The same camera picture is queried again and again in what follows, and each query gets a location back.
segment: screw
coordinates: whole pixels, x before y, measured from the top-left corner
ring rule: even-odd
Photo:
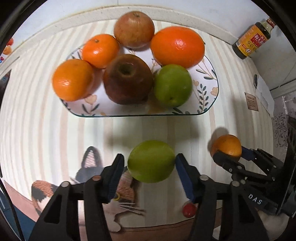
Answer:
[[[62,182],[62,184],[61,184],[61,186],[63,187],[63,188],[65,188],[65,187],[67,187],[67,186],[69,186],[70,185],[70,183],[68,182],[68,181],[64,181],[64,182]]]
[[[95,175],[95,176],[92,177],[93,181],[99,181],[101,179],[102,179],[102,177],[100,175]]]
[[[200,175],[200,180],[207,181],[209,177],[207,175]]]
[[[238,182],[238,181],[232,181],[231,184],[232,184],[234,187],[238,187],[238,186],[239,186],[239,182]]]

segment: green apple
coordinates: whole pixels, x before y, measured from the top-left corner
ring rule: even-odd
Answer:
[[[128,157],[128,171],[144,183],[156,183],[170,176],[175,166],[173,149],[162,141],[149,140],[136,146]]]
[[[180,65],[166,65],[155,73],[154,78],[154,95],[167,107],[183,105],[191,96],[191,76]]]

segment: cat eye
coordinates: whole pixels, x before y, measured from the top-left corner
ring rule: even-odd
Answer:
[[[113,198],[115,201],[118,201],[120,199],[120,194],[117,192],[115,193],[115,196]]]

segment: white tray with floral pattern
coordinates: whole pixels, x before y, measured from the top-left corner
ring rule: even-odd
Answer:
[[[82,47],[83,45],[75,49],[67,59],[81,59]],[[147,63],[152,72],[161,68],[153,58],[150,48],[131,50],[123,47],[121,52],[140,57]],[[116,104],[108,98],[105,92],[102,83],[103,71],[95,71],[98,85],[92,95],[74,102],[61,100],[68,111],[81,117],[201,115],[211,108],[219,92],[217,74],[206,56],[199,64],[188,69],[193,80],[193,92],[188,101],[178,108],[162,107],[153,96],[153,91],[145,104]]]

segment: striped tablecloth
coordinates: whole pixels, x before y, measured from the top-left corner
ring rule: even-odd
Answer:
[[[271,118],[258,103],[259,112],[248,110],[245,92],[253,94],[257,69],[250,58],[240,60],[230,45],[197,31],[206,43],[206,56],[219,80],[219,96],[201,116],[79,118],[67,111],[54,94],[51,76],[69,53],[91,36],[113,33],[116,20],[70,28],[50,36],[15,61],[0,111],[0,162],[4,180],[31,199],[31,185],[45,180],[59,185],[70,180],[81,167],[84,151],[95,146],[104,166],[117,153],[127,159],[134,146],[157,139],[175,153],[183,153],[201,174],[230,182],[230,174],[210,156],[211,137],[230,133],[243,146],[273,153]],[[171,23],[154,21],[156,31]],[[256,171],[251,163],[247,168]],[[165,181],[140,184],[138,205],[146,215],[123,215],[123,227],[145,227],[177,223],[186,218],[181,207],[187,200],[176,170]]]

